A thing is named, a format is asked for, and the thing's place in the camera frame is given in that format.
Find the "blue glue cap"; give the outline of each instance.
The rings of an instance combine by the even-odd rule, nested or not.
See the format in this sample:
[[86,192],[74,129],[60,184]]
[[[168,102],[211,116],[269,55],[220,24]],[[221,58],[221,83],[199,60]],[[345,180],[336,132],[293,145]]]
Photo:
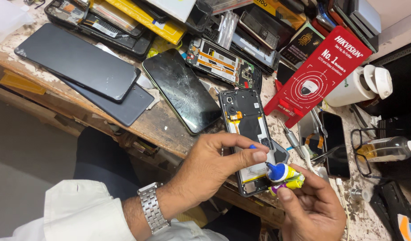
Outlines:
[[286,172],[286,166],[283,163],[277,163],[275,166],[269,162],[266,162],[266,166],[269,168],[268,177],[272,181],[283,178]]

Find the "hikvision logo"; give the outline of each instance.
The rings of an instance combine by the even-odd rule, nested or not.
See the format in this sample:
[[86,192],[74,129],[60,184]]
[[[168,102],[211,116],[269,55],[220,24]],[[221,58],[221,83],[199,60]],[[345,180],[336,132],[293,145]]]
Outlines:
[[349,42],[344,40],[341,36],[336,37],[335,40],[337,41],[337,43],[341,44],[344,48],[346,48],[348,52],[356,56],[356,58],[363,56],[363,54],[360,53],[359,50],[353,47]]

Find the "white cloth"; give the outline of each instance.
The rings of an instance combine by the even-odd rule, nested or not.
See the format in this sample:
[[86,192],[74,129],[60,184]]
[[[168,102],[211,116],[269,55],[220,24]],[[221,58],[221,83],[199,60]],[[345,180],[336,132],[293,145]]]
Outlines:
[[[44,217],[17,228],[0,241],[136,241],[122,211],[121,200],[106,185],[90,180],[65,180],[46,192]],[[193,221],[172,220],[171,228],[148,241],[228,241]]]

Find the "hand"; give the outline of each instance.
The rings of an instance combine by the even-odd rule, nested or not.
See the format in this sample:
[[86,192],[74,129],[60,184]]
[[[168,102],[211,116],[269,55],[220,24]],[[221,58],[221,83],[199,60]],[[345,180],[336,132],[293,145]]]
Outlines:
[[286,217],[282,232],[284,241],[339,241],[344,232],[346,215],[335,191],[323,178],[305,168],[290,164],[305,176],[301,188],[279,188]]
[[[257,149],[248,149],[250,145],[255,145]],[[244,150],[221,156],[222,147],[235,146]],[[195,206],[211,198],[231,174],[265,162],[268,152],[268,147],[239,134],[204,134],[168,185],[190,200],[191,206]]]

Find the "metal watch band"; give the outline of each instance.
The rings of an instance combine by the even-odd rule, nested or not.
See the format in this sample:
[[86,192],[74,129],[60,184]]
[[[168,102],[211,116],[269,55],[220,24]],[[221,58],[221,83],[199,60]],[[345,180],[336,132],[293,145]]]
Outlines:
[[159,183],[152,183],[137,191],[142,204],[143,213],[145,214],[146,221],[148,222],[153,235],[163,233],[170,228],[170,223],[164,219],[158,205],[156,197],[157,187],[159,187]]

